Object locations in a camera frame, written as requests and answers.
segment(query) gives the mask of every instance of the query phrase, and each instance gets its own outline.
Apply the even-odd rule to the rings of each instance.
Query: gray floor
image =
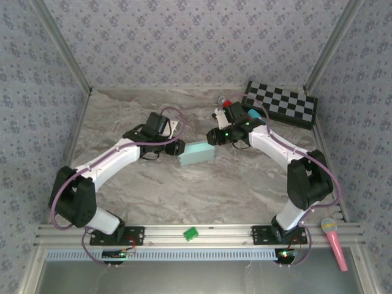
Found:
[[[46,262],[39,294],[360,294],[350,251],[339,271],[332,250],[313,249],[305,265],[274,262],[132,262],[107,269],[93,262]]]
[[[229,93],[233,90],[93,91],[72,166],[95,158],[166,105],[185,113],[185,142],[206,140],[206,133],[217,127],[211,117],[216,98]],[[277,122],[272,127],[292,143],[314,149],[310,131]],[[134,162],[100,188],[97,202],[128,224],[263,223],[285,205],[286,184],[285,171],[261,151],[220,146],[212,162],[180,167],[178,158],[165,155],[155,162]],[[328,216],[319,209],[307,222]]]

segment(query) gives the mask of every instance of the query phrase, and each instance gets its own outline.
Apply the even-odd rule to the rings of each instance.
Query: patterned wallpaper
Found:
[[[392,2],[365,1],[313,94],[352,221],[392,293]]]
[[[347,0],[47,0],[93,87],[303,85]]]
[[[29,1],[1,1],[0,293],[18,288],[84,99]]]

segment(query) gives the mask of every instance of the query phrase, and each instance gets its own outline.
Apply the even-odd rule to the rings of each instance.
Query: pink microphone handle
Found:
[[[339,238],[337,237],[337,231],[328,232],[326,233],[326,236],[331,243],[333,253],[335,253],[335,257],[339,267],[341,268],[341,271],[348,271],[349,269],[347,268],[347,264],[345,262],[341,244],[339,242]]]

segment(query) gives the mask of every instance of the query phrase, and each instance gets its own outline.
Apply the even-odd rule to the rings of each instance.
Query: black mounting bracket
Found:
[[[273,233],[272,225],[254,225],[252,227],[253,245],[297,245],[298,240],[302,245],[307,244],[304,228],[297,227],[288,238],[278,241]]]
[[[90,245],[91,246],[135,246],[143,245],[145,239],[144,227],[123,227],[124,231],[121,232],[122,236],[117,238],[113,235],[106,235],[101,231],[94,230],[91,233]]]

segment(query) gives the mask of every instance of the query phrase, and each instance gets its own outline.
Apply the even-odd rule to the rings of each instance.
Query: checkerboard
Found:
[[[317,110],[317,98],[255,81],[249,82],[245,93],[250,96],[245,97],[242,101],[246,111],[254,109],[265,116],[254,101],[256,99],[262,102],[271,119],[304,129],[312,129]]]

